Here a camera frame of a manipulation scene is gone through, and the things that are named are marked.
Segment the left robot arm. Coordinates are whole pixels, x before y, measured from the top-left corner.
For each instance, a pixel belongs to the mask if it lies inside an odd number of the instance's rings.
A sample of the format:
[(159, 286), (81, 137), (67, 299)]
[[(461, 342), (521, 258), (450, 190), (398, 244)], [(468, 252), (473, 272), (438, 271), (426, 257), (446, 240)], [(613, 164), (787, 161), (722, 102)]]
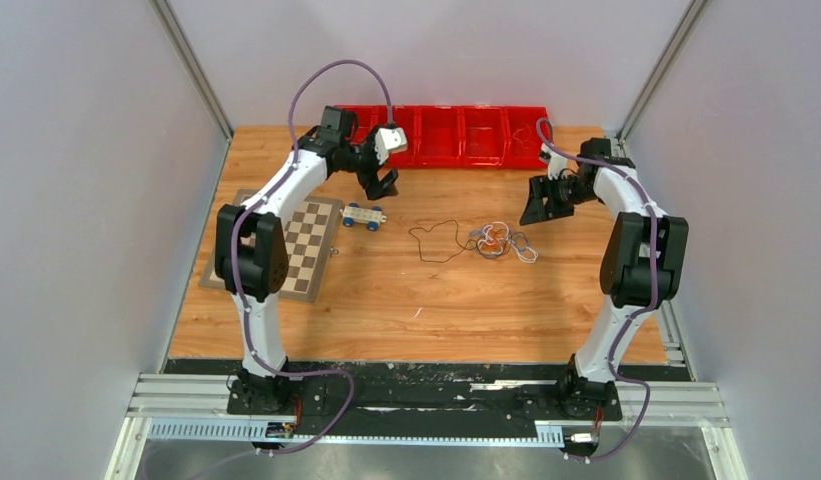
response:
[(356, 143), (357, 126), (355, 112), (326, 107), (318, 125), (294, 137), (282, 168), (256, 194), (218, 211), (214, 270), (238, 309), (245, 347), (232, 394), (250, 408), (279, 414), (292, 399), (278, 307), (290, 269), (286, 222), (336, 172), (355, 174), (370, 200), (397, 193), (397, 171), (378, 173), (392, 155), (407, 149), (404, 130), (388, 121)]

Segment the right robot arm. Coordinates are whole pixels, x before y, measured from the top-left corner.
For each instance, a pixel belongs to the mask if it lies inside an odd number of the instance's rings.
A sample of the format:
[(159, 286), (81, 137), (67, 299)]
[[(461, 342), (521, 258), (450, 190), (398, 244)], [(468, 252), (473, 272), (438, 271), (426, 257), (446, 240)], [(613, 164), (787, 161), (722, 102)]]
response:
[(538, 157), (547, 172), (530, 178), (520, 225), (570, 217), (590, 201), (615, 218), (599, 272), (603, 306), (556, 392), (561, 411), (578, 418), (611, 402), (633, 337), (651, 312), (677, 294), (689, 224), (656, 204), (633, 161), (612, 155), (606, 138), (583, 142), (577, 156), (544, 141)]

